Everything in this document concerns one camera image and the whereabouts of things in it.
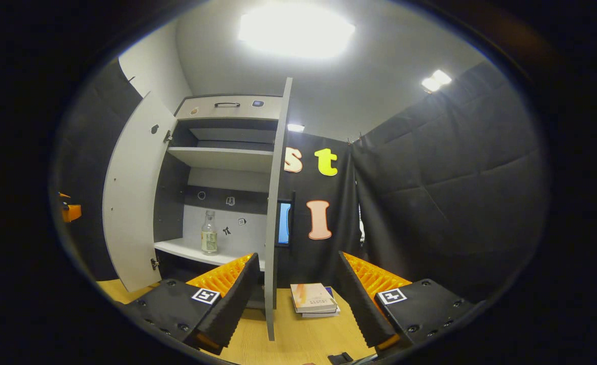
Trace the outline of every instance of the open cabinet door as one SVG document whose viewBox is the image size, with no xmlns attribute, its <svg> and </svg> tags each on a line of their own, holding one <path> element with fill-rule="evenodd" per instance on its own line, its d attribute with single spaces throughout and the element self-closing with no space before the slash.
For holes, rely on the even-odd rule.
<svg viewBox="0 0 597 365">
<path fill-rule="evenodd" d="M 136 107 L 116 147 L 104 183 L 102 222 L 111 262 L 128 291 L 161 280 L 152 265 L 154 197 L 176 118 L 153 92 Z"/>
</svg>

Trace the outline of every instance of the ceiling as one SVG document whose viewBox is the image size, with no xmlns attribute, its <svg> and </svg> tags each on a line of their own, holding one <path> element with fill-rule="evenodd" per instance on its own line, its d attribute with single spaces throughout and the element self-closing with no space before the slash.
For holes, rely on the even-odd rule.
<svg viewBox="0 0 597 365">
<path fill-rule="evenodd" d="M 425 95 L 420 83 L 436 69 L 452 79 L 485 60 L 433 21 L 391 2 L 319 3 L 356 26 L 333 58 L 277 56 L 237 39 L 240 16 L 269 2 L 204 2 L 178 20 L 177 48 L 193 95 L 282 95 L 293 77 L 288 123 L 305 133 L 354 140 Z"/>
</svg>

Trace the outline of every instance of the wooden table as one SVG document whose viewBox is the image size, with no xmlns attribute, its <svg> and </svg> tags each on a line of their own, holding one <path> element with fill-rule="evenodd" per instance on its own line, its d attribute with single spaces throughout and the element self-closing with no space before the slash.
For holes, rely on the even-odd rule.
<svg viewBox="0 0 597 365">
<path fill-rule="evenodd" d="M 125 304 L 154 288 L 128 293 L 120 280 L 98 284 L 111 298 Z M 241 365 L 302 365 L 309 362 L 329 365 L 328 355 L 347 352 L 357 359 L 374 354 L 374 348 L 366 347 L 350 306 L 336 291 L 333 294 L 341 309 L 338 316 L 303 318 L 294 312 L 291 290 L 278 289 L 273 322 L 275 341 L 268 340 L 263 311 L 245 309 L 228 347 L 216 357 Z"/>
</svg>

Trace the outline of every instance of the cabinet shelf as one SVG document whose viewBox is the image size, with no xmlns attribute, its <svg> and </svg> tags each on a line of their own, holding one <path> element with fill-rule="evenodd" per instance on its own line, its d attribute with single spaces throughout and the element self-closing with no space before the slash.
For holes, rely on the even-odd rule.
<svg viewBox="0 0 597 365">
<path fill-rule="evenodd" d="M 233 249 L 233 247 L 229 247 L 227 245 L 224 247 L 219 247 L 219 251 L 217 252 L 217 254 L 207 255 L 204 254 L 203 251 L 201 251 L 199 245 L 199 242 L 191 242 L 191 240 L 188 239 L 177 238 L 175 240 L 156 242 L 154 243 L 154 248 L 159 249 L 161 251 L 165 251 L 170 254 L 175 254 L 176 256 L 183 257 L 185 259 L 190 259 L 194 261 L 199 261 L 201 263 L 212 264 L 217 266 L 230 263 L 234 259 L 239 259 L 245 254 L 251 253 L 239 252 L 236 249 Z M 262 257 L 263 254 L 263 252 L 258 253 L 261 272 L 264 272 L 264 259 Z"/>
<path fill-rule="evenodd" d="M 170 147 L 168 152 L 192 168 L 271 172 L 273 152 L 231 148 Z"/>
</svg>

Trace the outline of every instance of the bottle label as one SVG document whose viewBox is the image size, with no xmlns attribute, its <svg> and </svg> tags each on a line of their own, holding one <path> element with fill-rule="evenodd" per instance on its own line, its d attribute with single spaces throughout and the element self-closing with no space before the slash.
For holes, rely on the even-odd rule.
<svg viewBox="0 0 597 365">
<path fill-rule="evenodd" d="M 217 251 L 217 233 L 201 231 L 201 249 L 207 252 Z"/>
</svg>

